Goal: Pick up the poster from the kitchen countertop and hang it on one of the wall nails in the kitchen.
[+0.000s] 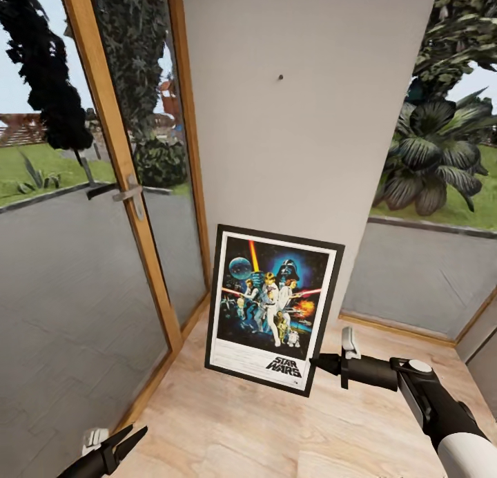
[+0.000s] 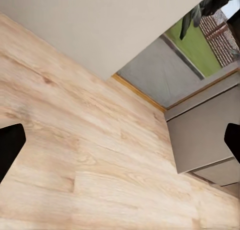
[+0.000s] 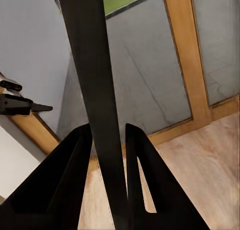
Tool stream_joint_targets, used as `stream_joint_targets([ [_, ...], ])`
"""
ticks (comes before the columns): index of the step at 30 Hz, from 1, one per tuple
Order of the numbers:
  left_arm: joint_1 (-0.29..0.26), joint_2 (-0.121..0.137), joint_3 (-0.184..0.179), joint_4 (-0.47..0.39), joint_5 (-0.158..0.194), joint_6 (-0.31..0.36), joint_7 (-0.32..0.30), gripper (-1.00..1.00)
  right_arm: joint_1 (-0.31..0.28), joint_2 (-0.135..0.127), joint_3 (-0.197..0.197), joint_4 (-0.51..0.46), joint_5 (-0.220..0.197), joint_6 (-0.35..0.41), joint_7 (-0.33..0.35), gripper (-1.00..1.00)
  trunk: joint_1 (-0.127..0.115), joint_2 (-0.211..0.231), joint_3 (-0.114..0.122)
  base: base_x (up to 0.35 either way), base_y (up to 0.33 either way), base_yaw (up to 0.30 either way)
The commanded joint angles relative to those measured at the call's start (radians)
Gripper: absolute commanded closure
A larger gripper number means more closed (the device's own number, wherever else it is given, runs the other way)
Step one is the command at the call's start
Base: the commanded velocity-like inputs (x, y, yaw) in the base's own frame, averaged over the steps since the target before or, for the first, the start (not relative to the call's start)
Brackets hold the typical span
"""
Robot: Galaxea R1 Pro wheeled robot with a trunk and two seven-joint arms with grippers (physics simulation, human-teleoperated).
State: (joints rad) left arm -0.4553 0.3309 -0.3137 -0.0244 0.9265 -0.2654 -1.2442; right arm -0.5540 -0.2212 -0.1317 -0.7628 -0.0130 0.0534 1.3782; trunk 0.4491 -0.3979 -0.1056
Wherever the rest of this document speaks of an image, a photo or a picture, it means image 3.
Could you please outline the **poster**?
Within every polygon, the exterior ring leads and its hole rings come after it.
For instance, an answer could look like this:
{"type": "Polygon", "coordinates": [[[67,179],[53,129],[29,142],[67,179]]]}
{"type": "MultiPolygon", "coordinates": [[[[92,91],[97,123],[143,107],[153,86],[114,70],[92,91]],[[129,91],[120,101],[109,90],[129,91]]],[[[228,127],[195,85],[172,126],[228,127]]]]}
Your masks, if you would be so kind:
{"type": "Polygon", "coordinates": [[[120,130],[103,0],[59,0],[115,230],[129,230],[120,130]]]}

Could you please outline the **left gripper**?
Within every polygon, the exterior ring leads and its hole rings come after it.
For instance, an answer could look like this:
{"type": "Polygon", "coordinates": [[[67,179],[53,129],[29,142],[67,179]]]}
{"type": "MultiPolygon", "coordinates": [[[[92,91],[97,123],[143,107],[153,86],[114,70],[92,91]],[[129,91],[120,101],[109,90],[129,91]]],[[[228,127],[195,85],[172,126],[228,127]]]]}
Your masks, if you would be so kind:
{"type": "Polygon", "coordinates": [[[30,115],[30,112],[52,111],[53,107],[10,94],[0,94],[0,115],[30,115]]]}

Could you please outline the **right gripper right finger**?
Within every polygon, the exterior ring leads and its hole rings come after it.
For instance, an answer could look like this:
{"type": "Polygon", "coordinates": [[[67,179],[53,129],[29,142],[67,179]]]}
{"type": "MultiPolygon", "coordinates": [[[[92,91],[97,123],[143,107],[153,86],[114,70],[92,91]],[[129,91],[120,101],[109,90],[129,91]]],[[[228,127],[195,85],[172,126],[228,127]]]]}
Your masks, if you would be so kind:
{"type": "Polygon", "coordinates": [[[129,230],[210,230],[145,132],[125,125],[129,230]],[[145,209],[139,157],[157,213],[145,209]]]}

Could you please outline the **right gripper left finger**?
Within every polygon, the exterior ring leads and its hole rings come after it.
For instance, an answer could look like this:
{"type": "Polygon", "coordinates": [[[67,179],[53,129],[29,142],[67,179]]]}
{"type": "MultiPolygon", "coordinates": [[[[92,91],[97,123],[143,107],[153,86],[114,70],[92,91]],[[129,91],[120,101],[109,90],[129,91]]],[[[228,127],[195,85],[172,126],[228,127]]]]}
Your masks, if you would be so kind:
{"type": "Polygon", "coordinates": [[[0,230],[77,230],[92,143],[73,129],[0,205],[0,230]]]}

